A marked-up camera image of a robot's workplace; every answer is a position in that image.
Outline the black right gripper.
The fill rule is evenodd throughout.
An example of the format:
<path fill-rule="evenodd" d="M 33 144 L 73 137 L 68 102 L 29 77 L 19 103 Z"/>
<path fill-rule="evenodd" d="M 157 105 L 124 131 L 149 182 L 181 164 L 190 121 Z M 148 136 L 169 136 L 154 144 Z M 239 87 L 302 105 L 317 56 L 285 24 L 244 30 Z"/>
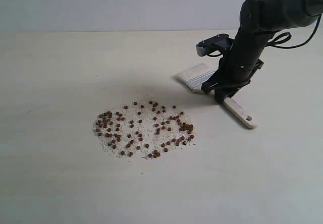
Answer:
<path fill-rule="evenodd" d="M 250 83 L 253 68 L 272 37 L 272 32 L 251 33 L 240 28 L 221 67 L 202 83 L 202 92 L 209 95 L 214 90 L 214 99 L 219 104 L 227 97 L 232 98 Z"/>

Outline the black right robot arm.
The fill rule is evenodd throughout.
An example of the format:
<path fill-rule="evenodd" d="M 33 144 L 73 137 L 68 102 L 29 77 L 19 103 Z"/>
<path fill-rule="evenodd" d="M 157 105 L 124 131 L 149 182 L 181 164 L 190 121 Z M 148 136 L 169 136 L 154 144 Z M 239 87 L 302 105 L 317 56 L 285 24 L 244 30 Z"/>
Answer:
<path fill-rule="evenodd" d="M 251 82 L 263 66 L 260 55 L 268 47 L 279 48 L 290 33 L 276 33 L 319 23 L 322 0 L 246 0 L 240 11 L 240 27 L 235 38 L 218 34 L 196 45 L 200 57 L 213 57 L 218 51 L 218 69 L 201 85 L 205 94 L 214 91 L 218 103 L 234 96 Z"/>

